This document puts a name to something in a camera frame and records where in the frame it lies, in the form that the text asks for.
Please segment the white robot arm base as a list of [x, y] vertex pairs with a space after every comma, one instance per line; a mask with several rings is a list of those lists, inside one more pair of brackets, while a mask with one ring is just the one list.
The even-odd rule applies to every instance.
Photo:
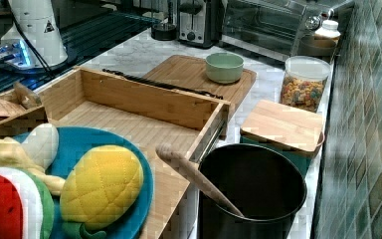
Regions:
[[57, 27], [51, 0], [7, 0], [12, 27], [0, 42], [0, 60], [21, 71], [54, 70], [69, 55]]

